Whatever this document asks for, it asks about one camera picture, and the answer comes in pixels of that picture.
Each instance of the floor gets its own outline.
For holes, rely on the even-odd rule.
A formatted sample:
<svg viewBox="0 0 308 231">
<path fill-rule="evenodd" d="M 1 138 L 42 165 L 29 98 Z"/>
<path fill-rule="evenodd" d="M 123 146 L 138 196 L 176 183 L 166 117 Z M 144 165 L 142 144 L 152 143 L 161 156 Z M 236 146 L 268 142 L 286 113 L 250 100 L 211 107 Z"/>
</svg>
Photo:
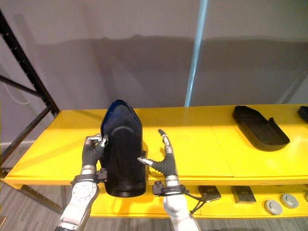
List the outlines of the floor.
<svg viewBox="0 0 308 231">
<path fill-rule="evenodd" d="M 4 167 L 13 166 L 27 148 L 18 148 Z M 33 189 L 61 204 L 60 187 L 33 186 Z M 1 182 L 1 231 L 53 231 L 60 215 Z M 289 219 L 198 219 L 203 231 L 307 231 L 308 218 Z M 169 219 L 90 218 L 85 231 L 170 231 Z"/>
</svg>

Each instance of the yellow table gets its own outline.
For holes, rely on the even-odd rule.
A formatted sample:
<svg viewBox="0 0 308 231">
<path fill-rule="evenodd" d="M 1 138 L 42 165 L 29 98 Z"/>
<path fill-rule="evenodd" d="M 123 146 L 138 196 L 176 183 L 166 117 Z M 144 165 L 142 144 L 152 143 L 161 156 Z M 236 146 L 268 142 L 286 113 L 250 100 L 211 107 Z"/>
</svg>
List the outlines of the yellow table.
<svg viewBox="0 0 308 231">
<path fill-rule="evenodd" d="M 157 132 L 161 128 L 172 142 L 180 181 L 184 185 L 191 185 L 192 193 L 197 193 L 196 185 L 226 185 L 222 188 L 226 192 L 222 199 L 208 204 L 211 212 L 207 210 L 208 212 L 202 214 L 203 209 L 196 216 L 249 217 L 251 211 L 251 217 L 271 217 L 267 213 L 256 212 L 258 209 L 255 206 L 263 209 L 257 204 L 250 206 L 248 211 L 238 209 L 232 215 L 232 210 L 238 205 L 232 201 L 228 185 L 289 184 L 285 186 L 287 189 L 296 188 L 298 190 L 295 193 L 304 195 L 304 186 L 293 186 L 308 183 L 308 123 L 297 114 L 300 105 L 250 107 L 257 109 L 266 119 L 274 117 L 291 142 L 274 152 L 257 150 L 232 118 L 234 106 L 135 109 L 143 125 L 143 148 L 147 151 L 148 158 L 163 159 L 163 143 Z M 100 132 L 105 112 L 106 110 L 61 111 L 4 181 L 17 189 L 23 184 L 69 185 L 81 169 L 83 141 L 86 136 Z M 148 184 L 162 179 L 158 172 L 152 169 L 148 171 Z M 261 190 L 263 193 L 269 190 L 275 196 L 281 193 L 275 186 L 260 189 L 264 190 Z M 165 217 L 161 200 L 153 197 L 151 187 L 148 187 L 146 195 L 133 199 L 114 198 L 102 189 L 91 215 Z M 230 204 L 226 206 L 224 200 L 228 200 Z M 100 205 L 103 202 L 108 202 L 108 206 L 102 208 Z M 196 201 L 189 199 L 191 209 L 194 203 Z M 217 209 L 213 209 L 214 204 L 218 205 Z M 225 206 L 229 213 L 223 212 Z M 308 202 L 302 201 L 297 213 L 281 216 L 304 216 L 308 214 L 307 211 Z"/>
</svg>

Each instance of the round metal disc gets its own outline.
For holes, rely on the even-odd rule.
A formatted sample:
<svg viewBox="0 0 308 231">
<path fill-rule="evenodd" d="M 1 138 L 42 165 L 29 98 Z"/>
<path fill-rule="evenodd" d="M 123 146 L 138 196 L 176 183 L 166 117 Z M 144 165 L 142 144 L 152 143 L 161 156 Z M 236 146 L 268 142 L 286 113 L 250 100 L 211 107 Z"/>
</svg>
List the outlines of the round metal disc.
<svg viewBox="0 0 308 231">
<path fill-rule="evenodd" d="M 279 215 L 282 213 L 282 207 L 277 201 L 268 200 L 265 202 L 265 209 L 273 214 L 273 215 Z"/>
<path fill-rule="evenodd" d="M 291 194 L 285 193 L 281 196 L 281 202 L 284 206 L 288 208 L 297 208 L 298 207 L 298 201 L 295 197 L 293 197 Z"/>
</svg>

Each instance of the white wall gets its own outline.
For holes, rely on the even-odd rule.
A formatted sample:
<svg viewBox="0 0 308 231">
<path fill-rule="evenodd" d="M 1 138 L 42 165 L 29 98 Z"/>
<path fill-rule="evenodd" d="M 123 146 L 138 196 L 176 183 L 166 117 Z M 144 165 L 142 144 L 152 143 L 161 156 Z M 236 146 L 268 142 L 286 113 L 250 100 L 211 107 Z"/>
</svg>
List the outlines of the white wall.
<svg viewBox="0 0 308 231">
<path fill-rule="evenodd" d="M 106 108 L 118 97 L 133 107 L 183 105 L 198 5 L 197 0 L 0 2 L 62 110 Z M 306 0 L 209 1 L 192 105 L 278 102 L 307 76 L 307 7 Z M 30 86 L 2 38 L 0 63 L 1 74 Z M 1 86 L 1 142 L 12 141 L 44 107 L 34 96 L 11 91 L 30 104 L 16 104 Z"/>
</svg>

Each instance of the black device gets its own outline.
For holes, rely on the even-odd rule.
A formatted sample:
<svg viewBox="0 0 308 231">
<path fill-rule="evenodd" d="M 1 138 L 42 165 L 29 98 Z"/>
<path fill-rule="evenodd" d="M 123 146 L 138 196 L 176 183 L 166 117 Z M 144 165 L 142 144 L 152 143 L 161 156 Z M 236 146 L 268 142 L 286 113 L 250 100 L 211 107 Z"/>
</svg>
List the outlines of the black device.
<svg viewBox="0 0 308 231">
<path fill-rule="evenodd" d="M 221 195 L 214 185 L 200 185 L 198 186 L 199 193 L 206 198 L 206 202 L 215 201 L 221 198 Z"/>
<path fill-rule="evenodd" d="M 236 203 L 253 204 L 257 202 L 249 186 L 232 186 L 231 190 Z"/>
</svg>

